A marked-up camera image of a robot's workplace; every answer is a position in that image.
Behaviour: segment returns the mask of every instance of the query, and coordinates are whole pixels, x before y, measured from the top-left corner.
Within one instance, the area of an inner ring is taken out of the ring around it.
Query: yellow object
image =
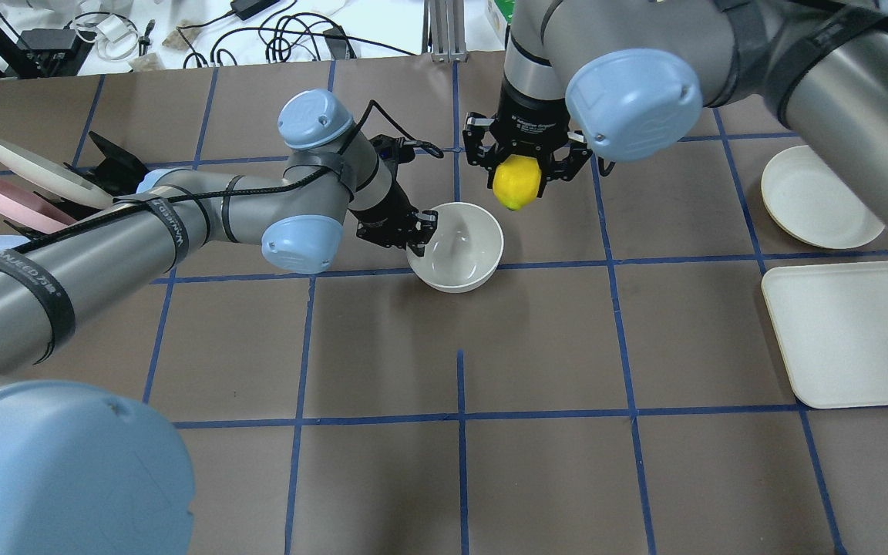
[[[536,158],[513,154],[496,168],[493,193],[504,207],[520,210],[537,199],[542,179]]]

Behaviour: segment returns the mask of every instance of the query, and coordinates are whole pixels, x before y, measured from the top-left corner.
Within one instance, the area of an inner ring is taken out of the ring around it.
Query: white tray
[[[797,398],[888,405],[888,262],[776,267],[762,294]]]

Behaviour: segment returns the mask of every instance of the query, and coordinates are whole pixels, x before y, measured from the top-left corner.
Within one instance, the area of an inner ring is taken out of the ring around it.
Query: yellow lemon
[[[493,193],[504,207],[520,210],[537,199],[542,179],[536,158],[513,154],[496,168]]]

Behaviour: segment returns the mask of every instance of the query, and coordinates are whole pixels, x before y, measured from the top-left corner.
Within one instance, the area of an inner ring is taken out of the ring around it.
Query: power adapter
[[[246,21],[262,10],[274,6],[279,0],[232,0],[232,11],[239,15],[239,19]]]

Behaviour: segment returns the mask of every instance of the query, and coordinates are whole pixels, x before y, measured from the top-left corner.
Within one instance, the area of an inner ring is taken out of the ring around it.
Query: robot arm
[[[279,182],[157,170],[142,193],[77,224],[83,230],[0,253],[0,373],[46,358],[78,324],[208,241],[261,245],[275,266],[317,274],[330,267],[351,210],[359,237],[422,255],[436,214],[409,203],[395,169],[331,93],[293,98],[281,134],[295,152]]]
[[[648,157],[684,136],[702,106],[758,92],[888,226],[888,18],[874,6],[521,0],[498,110],[469,115],[466,155],[489,171],[500,200],[497,186],[524,175],[540,176],[538,197],[592,153]],[[570,133],[571,119],[583,136]],[[567,158],[553,160],[564,146]],[[539,172],[504,173],[512,155],[536,159]]]

